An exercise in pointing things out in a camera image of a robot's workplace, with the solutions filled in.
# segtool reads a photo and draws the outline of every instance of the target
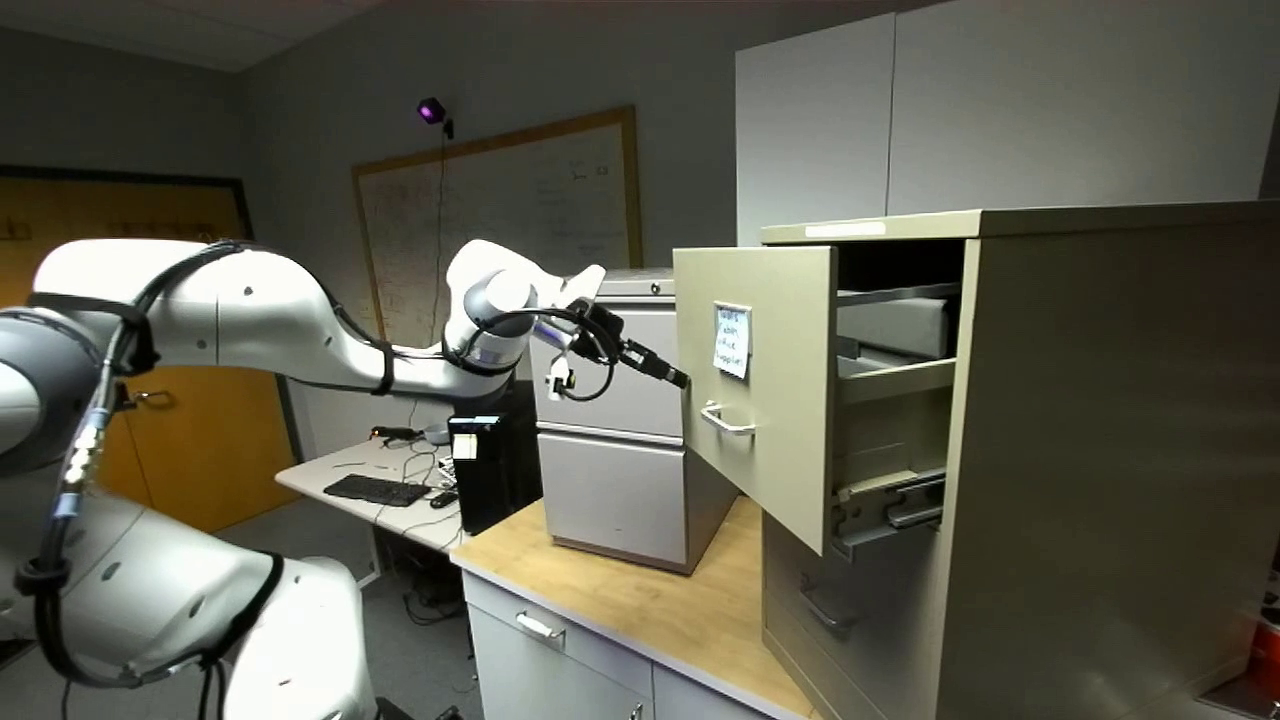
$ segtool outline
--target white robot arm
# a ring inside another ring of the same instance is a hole
[[[595,314],[588,298],[598,281],[602,269],[564,281],[473,240],[447,262],[453,314],[440,342],[398,349],[366,341],[311,270],[262,247],[189,240],[57,247],[37,270],[30,303],[0,308],[0,510],[14,515],[0,524],[0,564],[30,544],[24,528],[45,515],[45,544],[19,573],[24,593],[37,597],[30,636],[45,657],[85,683],[149,683],[241,642],[241,691],[233,674],[229,716],[233,706],[241,716],[315,716],[315,706],[366,716],[362,636],[350,627],[359,597],[345,573],[218,544],[85,482],[117,407],[117,375],[157,365],[262,366],[323,386],[455,402],[499,393],[534,314],[559,314],[566,318],[554,331],[559,342],[674,380],[649,349],[620,341],[606,311]],[[49,502],[49,489],[30,492],[49,478],[59,482],[52,515],[37,506]],[[306,606],[299,593],[275,593],[278,574],[297,587],[326,587],[334,599]],[[345,619],[348,631],[333,642],[348,657],[315,661],[287,647],[291,612],[306,612],[326,631]],[[278,691],[278,670],[297,679],[291,694]]]

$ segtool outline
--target ceiling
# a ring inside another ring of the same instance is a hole
[[[379,0],[0,0],[0,27],[243,71]]]

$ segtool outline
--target whiteboard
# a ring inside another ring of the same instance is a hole
[[[350,179],[374,322],[390,342],[440,337],[443,269],[473,237],[564,275],[645,259],[637,107],[356,164]]]

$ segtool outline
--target gray filing cabinet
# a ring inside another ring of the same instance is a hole
[[[595,295],[624,318],[624,337],[674,358],[673,270],[610,270]],[[533,342],[533,375],[554,365],[552,342]],[[573,358],[581,393],[602,366]],[[616,366],[598,398],[573,402],[534,386],[534,452],[554,544],[693,573],[716,536],[734,489],[684,452],[684,393]]]
[[[1280,206],[930,212],[674,247],[689,446],[766,510],[828,716],[1205,716],[1280,506]],[[847,295],[920,303],[874,349]]]

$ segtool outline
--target beige filing cabinet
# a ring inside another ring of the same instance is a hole
[[[930,212],[674,247],[689,446],[766,510],[828,716],[1216,716],[1280,536],[1280,206]],[[882,353],[843,298],[935,353]]]

